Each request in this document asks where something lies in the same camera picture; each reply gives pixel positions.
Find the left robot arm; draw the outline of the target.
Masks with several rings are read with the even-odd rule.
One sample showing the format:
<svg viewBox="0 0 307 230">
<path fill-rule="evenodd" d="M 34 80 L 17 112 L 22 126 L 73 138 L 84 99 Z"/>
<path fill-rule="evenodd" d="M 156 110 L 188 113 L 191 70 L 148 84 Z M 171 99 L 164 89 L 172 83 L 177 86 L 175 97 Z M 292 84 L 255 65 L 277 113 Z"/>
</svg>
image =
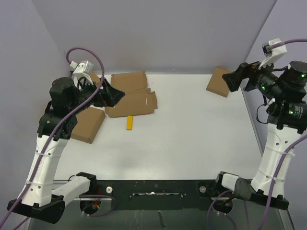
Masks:
<svg viewBox="0 0 307 230">
<path fill-rule="evenodd" d="M 8 203 L 8 213 L 56 223 L 65 206 L 80 195 L 96 196 L 96 176 L 78 173 L 65 185 L 53 189 L 53 181 L 60 157 L 77 124 L 77 114 L 89 108 L 113 107 L 124 96 L 123 91 L 113 88 L 106 79 L 99 86 L 86 84 L 75 86 L 71 78 L 53 81 L 49 90 L 51 101 L 40 118 L 37 130 L 34 160 L 18 198 Z"/>
</svg>

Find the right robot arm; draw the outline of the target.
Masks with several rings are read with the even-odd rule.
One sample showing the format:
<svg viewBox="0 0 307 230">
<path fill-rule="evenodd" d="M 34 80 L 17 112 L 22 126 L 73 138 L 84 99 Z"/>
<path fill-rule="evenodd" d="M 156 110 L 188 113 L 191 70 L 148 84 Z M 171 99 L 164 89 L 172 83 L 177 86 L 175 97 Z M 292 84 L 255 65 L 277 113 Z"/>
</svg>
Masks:
<svg viewBox="0 0 307 230">
<path fill-rule="evenodd" d="M 235 197 L 281 210 L 289 206 L 284 197 L 285 176 L 294 156 L 294 148 L 303 140 L 307 129 L 306 95 L 307 64 L 291 61 L 277 77 L 273 66 L 261 67 L 259 62 L 242 63 L 237 70 L 224 74 L 230 92 L 237 91 L 248 79 L 245 91 L 259 90 L 268 99 L 266 104 L 267 141 L 260 166 L 252 180 L 220 172 L 213 184 L 214 192 L 224 196 L 230 190 Z"/>
</svg>

